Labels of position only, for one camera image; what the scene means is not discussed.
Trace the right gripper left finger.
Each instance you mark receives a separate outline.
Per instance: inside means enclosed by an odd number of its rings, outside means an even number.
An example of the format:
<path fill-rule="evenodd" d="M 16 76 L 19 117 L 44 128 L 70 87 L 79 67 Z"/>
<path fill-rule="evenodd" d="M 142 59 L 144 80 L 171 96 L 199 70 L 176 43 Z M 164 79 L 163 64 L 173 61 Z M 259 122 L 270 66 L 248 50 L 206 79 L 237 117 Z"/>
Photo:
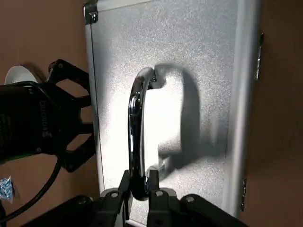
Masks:
<path fill-rule="evenodd" d="M 125 170 L 119 187 L 104 190 L 97 200 L 76 196 L 25 223 L 25 227 L 113 227 L 130 196 L 130 175 Z"/>

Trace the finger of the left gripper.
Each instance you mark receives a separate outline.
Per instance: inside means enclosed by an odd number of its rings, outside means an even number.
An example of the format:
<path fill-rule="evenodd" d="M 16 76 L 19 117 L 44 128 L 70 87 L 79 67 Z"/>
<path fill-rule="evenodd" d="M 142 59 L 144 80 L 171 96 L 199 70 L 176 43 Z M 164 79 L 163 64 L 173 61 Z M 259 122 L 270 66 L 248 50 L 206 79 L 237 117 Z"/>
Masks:
<path fill-rule="evenodd" d="M 77 107 L 86 107 L 91 105 L 89 74 L 82 69 L 68 63 L 65 60 L 58 59 L 49 65 L 49 77 L 47 82 L 52 84 L 56 96 L 62 98 L 65 103 L 70 103 Z M 57 86 L 57 83 L 63 80 L 70 80 L 80 85 L 87 92 L 87 96 L 75 97 L 67 91 Z"/>
<path fill-rule="evenodd" d="M 68 144 L 70 144 L 70 142 L 81 134 L 90 134 L 90 136 L 74 151 L 68 150 Z M 60 142 L 60 145 L 61 147 L 58 151 L 59 163 L 66 171 L 72 173 L 81 165 L 85 164 L 93 155 L 95 155 L 93 123 L 90 122 L 69 125 L 62 132 L 62 141 Z"/>

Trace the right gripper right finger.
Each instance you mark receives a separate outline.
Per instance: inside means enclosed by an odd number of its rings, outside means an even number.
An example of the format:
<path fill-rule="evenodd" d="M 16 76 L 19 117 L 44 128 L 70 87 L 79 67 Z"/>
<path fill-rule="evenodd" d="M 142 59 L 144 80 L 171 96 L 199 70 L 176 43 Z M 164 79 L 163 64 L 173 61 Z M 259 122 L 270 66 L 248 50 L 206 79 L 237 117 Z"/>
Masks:
<path fill-rule="evenodd" d="M 196 194 L 181 199 L 170 188 L 159 187 L 159 172 L 148 180 L 148 227 L 245 227 L 246 224 Z"/>

